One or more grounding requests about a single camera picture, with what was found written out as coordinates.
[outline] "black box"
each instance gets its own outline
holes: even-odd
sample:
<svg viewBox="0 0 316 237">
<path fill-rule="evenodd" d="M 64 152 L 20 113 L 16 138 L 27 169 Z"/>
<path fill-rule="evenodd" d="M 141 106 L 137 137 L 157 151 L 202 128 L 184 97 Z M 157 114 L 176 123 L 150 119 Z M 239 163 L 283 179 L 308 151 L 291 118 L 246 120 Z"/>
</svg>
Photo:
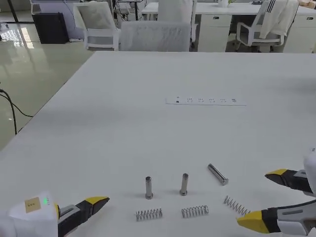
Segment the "black box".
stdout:
<svg viewBox="0 0 316 237">
<path fill-rule="evenodd" d="M 41 43 L 69 42 L 62 13 L 39 13 L 32 17 Z"/>
</svg>

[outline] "label sticker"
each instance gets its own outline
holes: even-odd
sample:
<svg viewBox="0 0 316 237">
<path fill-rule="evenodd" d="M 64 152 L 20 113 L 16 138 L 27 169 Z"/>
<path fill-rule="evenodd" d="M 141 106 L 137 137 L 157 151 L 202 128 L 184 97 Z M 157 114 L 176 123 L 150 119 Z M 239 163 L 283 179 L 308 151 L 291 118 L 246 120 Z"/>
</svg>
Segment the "label sticker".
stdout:
<svg viewBox="0 0 316 237">
<path fill-rule="evenodd" d="M 32 198 L 30 200 L 25 200 L 25 211 L 26 213 L 40 210 L 40 199 L 39 197 Z"/>
</svg>

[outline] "black cable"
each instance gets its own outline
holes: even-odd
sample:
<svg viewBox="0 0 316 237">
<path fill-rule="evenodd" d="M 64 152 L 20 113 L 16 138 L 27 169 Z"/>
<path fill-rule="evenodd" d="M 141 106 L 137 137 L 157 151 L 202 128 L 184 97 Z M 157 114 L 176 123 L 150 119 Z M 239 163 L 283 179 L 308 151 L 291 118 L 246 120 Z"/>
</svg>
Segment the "black cable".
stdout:
<svg viewBox="0 0 316 237">
<path fill-rule="evenodd" d="M 6 93 L 4 90 L 0 89 L 0 93 L 4 93 L 6 95 L 8 101 L 10 102 L 10 106 L 11 106 L 11 109 L 12 109 L 12 115 L 13 115 L 13 122 L 14 122 L 14 132 L 15 132 L 15 135 L 16 135 L 16 134 L 18 134 L 18 129 L 16 127 L 16 117 L 15 117 L 15 111 L 14 111 L 12 100 L 11 100 L 9 94 Z"/>
<path fill-rule="evenodd" d="M 4 97 L 5 99 L 7 99 L 7 100 L 9 101 L 9 99 L 8 99 L 7 97 L 5 97 L 4 95 L 1 95 L 1 94 L 0 94 L 0 96 Z M 21 114 L 23 114 L 24 116 L 33 118 L 32 115 L 26 115 L 25 113 L 23 113 L 23 112 L 19 109 L 19 107 L 17 107 L 14 103 L 12 103 L 12 105 L 13 105 L 14 107 L 16 107 L 16 109 L 17 109 Z"/>
<path fill-rule="evenodd" d="M 74 28 L 72 29 L 72 31 L 74 31 L 74 30 L 75 30 L 75 28 L 76 28 L 75 16 L 74 16 L 73 12 L 70 10 L 70 8 L 68 7 L 68 5 L 67 5 L 67 3 L 66 3 L 66 0 L 64 0 L 64 5 L 66 5 L 66 7 L 68 8 L 68 10 L 69 10 L 70 14 L 72 14 L 72 16 L 73 16 L 73 20 L 74 20 Z"/>
</svg>

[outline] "desk drawer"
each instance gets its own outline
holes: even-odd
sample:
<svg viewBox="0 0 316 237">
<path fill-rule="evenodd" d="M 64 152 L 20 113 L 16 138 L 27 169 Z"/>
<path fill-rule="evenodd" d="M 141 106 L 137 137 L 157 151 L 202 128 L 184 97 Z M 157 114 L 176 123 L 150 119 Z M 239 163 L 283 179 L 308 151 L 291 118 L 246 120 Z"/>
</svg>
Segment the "desk drawer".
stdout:
<svg viewBox="0 0 316 237">
<path fill-rule="evenodd" d="M 316 15 L 296 15 L 292 27 L 316 27 Z"/>
<path fill-rule="evenodd" d="M 202 15 L 201 26 L 229 27 L 231 15 Z"/>
</svg>

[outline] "robotic arm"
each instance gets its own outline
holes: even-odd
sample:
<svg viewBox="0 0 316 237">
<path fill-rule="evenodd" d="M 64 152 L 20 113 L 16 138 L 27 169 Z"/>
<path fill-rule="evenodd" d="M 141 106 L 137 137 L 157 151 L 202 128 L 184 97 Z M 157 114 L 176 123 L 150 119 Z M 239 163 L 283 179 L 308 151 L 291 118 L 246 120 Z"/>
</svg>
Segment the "robotic arm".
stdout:
<svg viewBox="0 0 316 237">
<path fill-rule="evenodd" d="M 303 191 L 304 194 L 316 194 L 316 151 L 304 159 L 305 170 L 279 169 L 266 174 L 273 182 Z M 289 235 L 307 236 L 316 227 L 316 200 L 306 203 L 273 207 L 261 211 L 253 211 L 238 218 L 240 226 L 269 234 L 283 232 Z"/>
<path fill-rule="evenodd" d="M 64 237 L 97 213 L 110 199 L 90 197 L 59 208 L 49 192 L 0 213 L 0 237 Z"/>
</svg>

